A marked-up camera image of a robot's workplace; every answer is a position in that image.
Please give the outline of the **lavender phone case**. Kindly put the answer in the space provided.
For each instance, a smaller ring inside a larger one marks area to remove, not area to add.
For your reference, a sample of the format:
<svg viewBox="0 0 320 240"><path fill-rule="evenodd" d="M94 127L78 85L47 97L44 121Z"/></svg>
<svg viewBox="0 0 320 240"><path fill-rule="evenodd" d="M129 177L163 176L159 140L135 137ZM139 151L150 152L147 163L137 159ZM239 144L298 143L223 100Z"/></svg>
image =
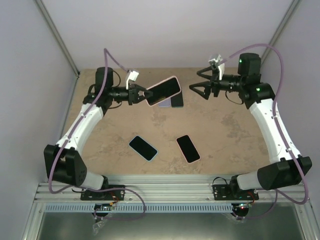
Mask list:
<svg viewBox="0 0 320 240"><path fill-rule="evenodd" d="M170 108L171 107L171 99L167 98L164 101L157 104L160 108Z"/></svg>

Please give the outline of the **teal phone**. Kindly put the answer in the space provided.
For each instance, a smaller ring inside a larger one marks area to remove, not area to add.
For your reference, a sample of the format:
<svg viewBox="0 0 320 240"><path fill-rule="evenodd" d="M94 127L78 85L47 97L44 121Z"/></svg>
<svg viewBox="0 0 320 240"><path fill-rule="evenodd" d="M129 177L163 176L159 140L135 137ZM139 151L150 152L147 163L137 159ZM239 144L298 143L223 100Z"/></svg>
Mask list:
<svg viewBox="0 0 320 240"><path fill-rule="evenodd" d="M180 92L179 94L172 96L170 102L172 108L182 108L184 106L183 93Z"/></svg>

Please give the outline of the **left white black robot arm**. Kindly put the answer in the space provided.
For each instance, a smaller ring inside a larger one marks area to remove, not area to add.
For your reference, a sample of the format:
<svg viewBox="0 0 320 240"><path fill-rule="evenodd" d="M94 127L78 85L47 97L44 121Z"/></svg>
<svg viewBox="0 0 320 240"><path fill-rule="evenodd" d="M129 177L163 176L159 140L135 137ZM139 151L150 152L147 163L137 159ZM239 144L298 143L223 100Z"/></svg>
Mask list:
<svg viewBox="0 0 320 240"><path fill-rule="evenodd" d="M114 85L115 71L111 67L99 67L95 72L95 83L88 89L75 121L66 134L54 145L44 149L47 177L69 187L91 189L99 200L108 197L109 181L106 176L88 171L83 159L83 148L93 129L106 115L113 102L129 105L149 99L153 92L135 84L137 71L130 71L126 86Z"/></svg>

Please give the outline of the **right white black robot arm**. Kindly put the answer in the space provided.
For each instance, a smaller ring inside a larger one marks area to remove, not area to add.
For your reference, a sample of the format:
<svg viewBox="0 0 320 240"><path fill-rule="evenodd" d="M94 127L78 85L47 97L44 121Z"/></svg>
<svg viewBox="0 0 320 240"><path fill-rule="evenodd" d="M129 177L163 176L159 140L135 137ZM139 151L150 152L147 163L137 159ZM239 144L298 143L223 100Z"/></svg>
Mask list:
<svg viewBox="0 0 320 240"><path fill-rule="evenodd" d="M236 200L248 191L276 190L298 185L312 167L308 156L302 156L292 142L279 114L276 95L268 83L261 81L261 58L256 53L239 56L236 75L225 74L220 55L209 62L210 66L197 71L204 82L189 88L204 99L211 94L218 97L221 91L236 92L256 120L267 146L269 165L257 171L235 175L229 182L229 193Z"/></svg>

